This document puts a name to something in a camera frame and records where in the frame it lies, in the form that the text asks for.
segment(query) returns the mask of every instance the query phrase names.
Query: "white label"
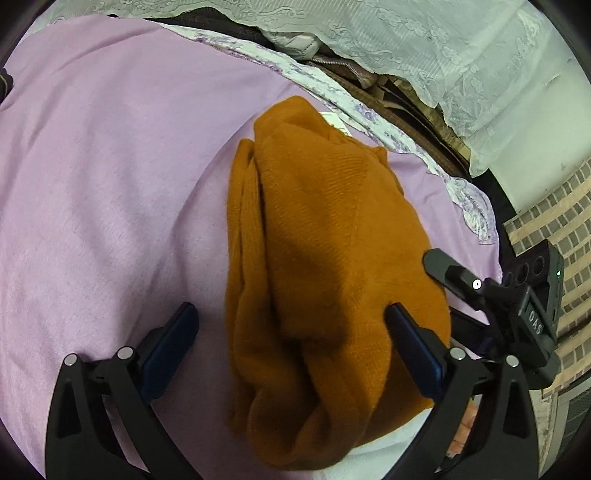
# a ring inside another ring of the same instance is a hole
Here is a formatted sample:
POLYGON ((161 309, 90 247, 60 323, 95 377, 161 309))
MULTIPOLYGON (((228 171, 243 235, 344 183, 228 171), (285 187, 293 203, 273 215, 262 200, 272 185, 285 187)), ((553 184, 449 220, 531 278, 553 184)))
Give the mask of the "white label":
POLYGON ((332 125, 336 129, 342 131, 345 135, 348 135, 349 137, 351 137, 351 133, 349 132, 349 129, 346 127, 345 123, 339 118, 339 116, 336 113, 334 113, 334 112, 320 112, 320 114, 322 115, 322 117, 324 117, 324 120, 326 120, 326 122, 329 125, 332 125))

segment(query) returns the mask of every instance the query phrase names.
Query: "fabric fold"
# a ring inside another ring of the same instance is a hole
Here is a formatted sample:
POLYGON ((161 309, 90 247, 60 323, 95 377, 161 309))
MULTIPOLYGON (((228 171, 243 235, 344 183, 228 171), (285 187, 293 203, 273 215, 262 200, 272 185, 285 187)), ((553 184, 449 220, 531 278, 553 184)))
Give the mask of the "fabric fold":
POLYGON ((278 469, 320 469, 403 425, 422 398, 384 325, 401 302, 446 343, 429 241, 387 164, 303 98, 264 113, 228 193, 232 425, 278 469))

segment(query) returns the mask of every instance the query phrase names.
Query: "blue gripper pad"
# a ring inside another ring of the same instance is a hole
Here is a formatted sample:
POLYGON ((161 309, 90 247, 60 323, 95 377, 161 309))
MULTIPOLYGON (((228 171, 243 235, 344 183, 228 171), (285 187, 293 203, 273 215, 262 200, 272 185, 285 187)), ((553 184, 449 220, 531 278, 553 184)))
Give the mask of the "blue gripper pad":
POLYGON ((146 404, 164 394, 184 356, 195 343, 199 312, 194 305, 185 303, 163 330, 158 343, 142 362, 139 393, 146 404))
POLYGON ((435 332, 419 327, 401 304, 385 314, 390 337, 421 395, 437 401, 443 397, 446 347, 435 332))

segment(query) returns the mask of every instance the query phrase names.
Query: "white wall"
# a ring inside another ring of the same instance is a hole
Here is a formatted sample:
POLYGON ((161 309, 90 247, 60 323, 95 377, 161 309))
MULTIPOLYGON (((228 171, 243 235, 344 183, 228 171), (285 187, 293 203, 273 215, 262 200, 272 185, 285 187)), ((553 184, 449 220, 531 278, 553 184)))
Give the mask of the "white wall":
POLYGON ((576 60, 536 101, 522 133, 491 171, 517 212, 529 208, 591 157, 591 84, 576 60))

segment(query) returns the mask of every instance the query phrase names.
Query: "pink bedsheet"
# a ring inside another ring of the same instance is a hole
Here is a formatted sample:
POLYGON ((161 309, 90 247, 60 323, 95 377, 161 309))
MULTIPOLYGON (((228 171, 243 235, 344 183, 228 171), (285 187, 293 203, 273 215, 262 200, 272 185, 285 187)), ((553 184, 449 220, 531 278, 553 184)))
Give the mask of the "pink bedsheet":
MULTIPOLYGON (((60 22, 26 39, 7 69, 0 418, 18 446, 43 472, 66 354, 109 357, 190 301, 200 335, 154 405, 170 436, 206 480, 311 478, 260 465, 226 427, 225 209, 236 146, 257 116, 291 95, 327 109, 264 66, 141 20, 60 22)), ((497 277, 498 246, 478 243, 441 179, 413 155, 389 162, 433 246, 497 277)))

